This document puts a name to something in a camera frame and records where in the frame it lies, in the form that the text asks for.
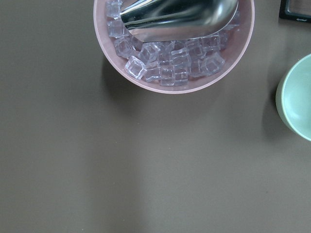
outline mint green bowl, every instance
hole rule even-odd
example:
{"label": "mint green bowl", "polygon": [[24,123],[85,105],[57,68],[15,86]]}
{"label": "mint green bowl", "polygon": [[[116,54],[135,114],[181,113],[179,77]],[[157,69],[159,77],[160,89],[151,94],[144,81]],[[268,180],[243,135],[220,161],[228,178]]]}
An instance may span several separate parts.
{"label": "mint green bowl", "polygon": [[288,128],[311,141],[311,54],[297,62],[280,81],[276,107]]}

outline ice scoop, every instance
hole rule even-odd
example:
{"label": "ice scoop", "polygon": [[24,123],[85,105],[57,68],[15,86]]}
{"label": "ice scoop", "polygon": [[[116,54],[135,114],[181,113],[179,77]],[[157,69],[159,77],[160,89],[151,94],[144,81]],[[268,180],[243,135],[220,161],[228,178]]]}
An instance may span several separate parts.
{"label": "ice scoop", "polygon": [[233,18],[238,0],[124,0],[121,19],[143,42],[213,34]]}

